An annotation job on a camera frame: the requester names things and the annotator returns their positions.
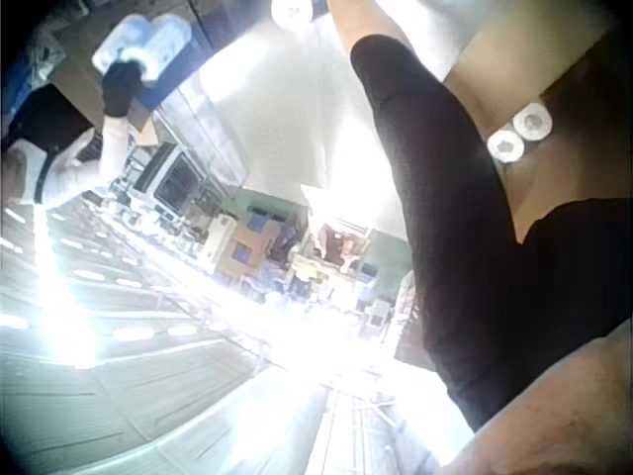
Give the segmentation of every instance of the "green wall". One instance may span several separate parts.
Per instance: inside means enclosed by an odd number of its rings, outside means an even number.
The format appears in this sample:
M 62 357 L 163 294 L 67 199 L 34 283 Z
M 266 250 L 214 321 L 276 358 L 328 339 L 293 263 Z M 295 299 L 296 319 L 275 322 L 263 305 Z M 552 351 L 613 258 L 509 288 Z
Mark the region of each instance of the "green wall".
M 235 207 L 237 214 L 244 213 L 249 206 L 256 206 L 262 210 L 277 213 L 278 215 L 290 215 L 294 213 L 300 217 L 302 223 L 308 221 L 308 207 L 252 190 L 239 190 L 235 195 L 232 205 Z
M 369 246 L 365 261 L 378 267 L 374 297 L 394 297 L 403 277 L 412 269 L 411 251 L 402 239 L 378 233 Z

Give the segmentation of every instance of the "toilet paper roll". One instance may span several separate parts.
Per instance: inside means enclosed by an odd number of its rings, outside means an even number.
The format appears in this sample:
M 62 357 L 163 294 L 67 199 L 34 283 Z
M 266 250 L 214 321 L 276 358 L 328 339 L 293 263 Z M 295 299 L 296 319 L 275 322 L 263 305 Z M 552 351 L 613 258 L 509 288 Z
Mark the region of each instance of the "toilet paper roll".
M 534 102 L 514 116 L 512 125 L 527 141 L 538 142 L 552 132 L 552 116 L 545 106 Z
M 488 139 L 488 151 L 497 160 L 512 163 L 525 153 L 525 143 L 516 132 L 500 130 Z

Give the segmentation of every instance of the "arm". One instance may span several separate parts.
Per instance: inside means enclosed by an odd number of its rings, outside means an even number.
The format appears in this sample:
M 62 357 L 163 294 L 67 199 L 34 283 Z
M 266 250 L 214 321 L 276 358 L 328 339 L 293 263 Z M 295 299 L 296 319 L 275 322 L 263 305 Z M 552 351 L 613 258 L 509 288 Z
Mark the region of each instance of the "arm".
M 405 32 L 375 0 L 327 0 L 327 7 L 347 51 L 369 35 L 384 35 L 412 49 Z
M 377 4 L 329 5 L 403 203 L 425 347 L 478 428 L 526 386 L 511 324 L 528 277 L 503 188 L 462 105 Z
M 135 62 L 117 62 L 108 69 L 103 78 L 105 118 L 101 157 L 98 161 L 69 166 L 68 163 L 92 140 L 93 131 L 77 139 L 55 159 L 46 177 L 42 195 L 44 206 L 59 206 L 84 191 L 109 183 L 124 171 L 128 158 L 128 109 L 141 87 L 140 68 Z
M 84 191 L 110 183 L 124 171 L 128 158 L 128 119 L 106 116 L 100 159 L 79 166 L 68 165 L 93 137 L 93 130 L 87 131 L 55 159 L 60 166 L 53 165 L 42 194 L 46 208 L 55 208 Z

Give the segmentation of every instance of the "black glove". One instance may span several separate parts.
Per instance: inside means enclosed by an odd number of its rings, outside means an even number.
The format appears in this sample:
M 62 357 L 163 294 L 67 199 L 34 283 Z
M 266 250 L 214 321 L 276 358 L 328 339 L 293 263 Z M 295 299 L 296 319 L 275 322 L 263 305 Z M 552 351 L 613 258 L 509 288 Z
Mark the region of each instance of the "black glove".
M 104 114 L 125 117 L 132 99 L 142 90 L 140 66 L 135 61 L 113 63 L 103 78 Z

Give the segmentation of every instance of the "person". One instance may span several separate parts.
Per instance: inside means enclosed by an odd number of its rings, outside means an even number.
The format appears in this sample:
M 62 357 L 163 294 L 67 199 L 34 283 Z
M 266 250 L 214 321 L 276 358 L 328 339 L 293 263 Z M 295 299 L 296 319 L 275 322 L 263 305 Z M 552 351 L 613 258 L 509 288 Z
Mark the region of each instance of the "person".
M 633 473 L 631 200 L 563 205 L 518 243 L 462 104 L 375 0 L 328 6 L 403 204 L 423 344 L 476 431 L 444 469 Z
M 117 62 L 103 78 L 103 146 L 98 160 L 77 163 L 94 128 L 53 86 L 31 93 L 2 141 L 2 206 L 55 208 L 117 178 L 128 157 L 130 104 L 140 92 L 140 67 Z

